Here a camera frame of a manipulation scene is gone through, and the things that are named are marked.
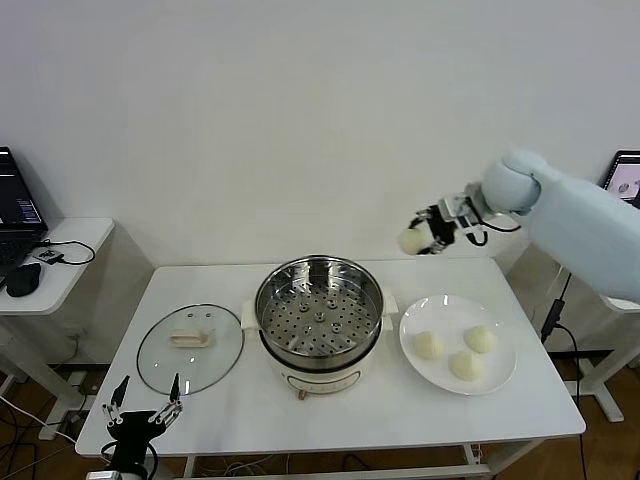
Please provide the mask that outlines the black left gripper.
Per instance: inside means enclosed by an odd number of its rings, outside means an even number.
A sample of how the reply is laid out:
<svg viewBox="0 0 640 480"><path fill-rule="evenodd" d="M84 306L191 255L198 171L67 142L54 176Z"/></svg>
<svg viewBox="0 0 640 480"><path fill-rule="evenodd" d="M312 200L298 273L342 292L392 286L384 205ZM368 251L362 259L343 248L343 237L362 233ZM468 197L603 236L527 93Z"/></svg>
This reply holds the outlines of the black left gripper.
<svg viewBox="0 0 640 480"><path fill-rule="evenodd" d="M180 400L179 374L176 373L169 392L168 402L155 414L151 410L120 414L130 376L126 375L114 389L110 401L102 405L107 421L107 431L116 442L111 463L114 465L142 464L147 446L165 433L165 425L171 425L183 410Z"/></svg>

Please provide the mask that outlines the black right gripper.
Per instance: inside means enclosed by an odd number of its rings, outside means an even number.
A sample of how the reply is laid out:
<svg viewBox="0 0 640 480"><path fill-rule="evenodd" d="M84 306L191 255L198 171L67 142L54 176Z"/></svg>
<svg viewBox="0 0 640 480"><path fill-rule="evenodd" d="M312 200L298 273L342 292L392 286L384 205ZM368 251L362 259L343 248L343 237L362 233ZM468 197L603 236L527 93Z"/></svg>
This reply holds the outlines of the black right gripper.
<svg viewBox="0 0 640 480"><path fill-rule="evenodd" d="M416 212L411 224L428 222L433 239L422 245L418 255L438 255L455 242L456 224L446 221L437 205L432 205Z"/></svg>

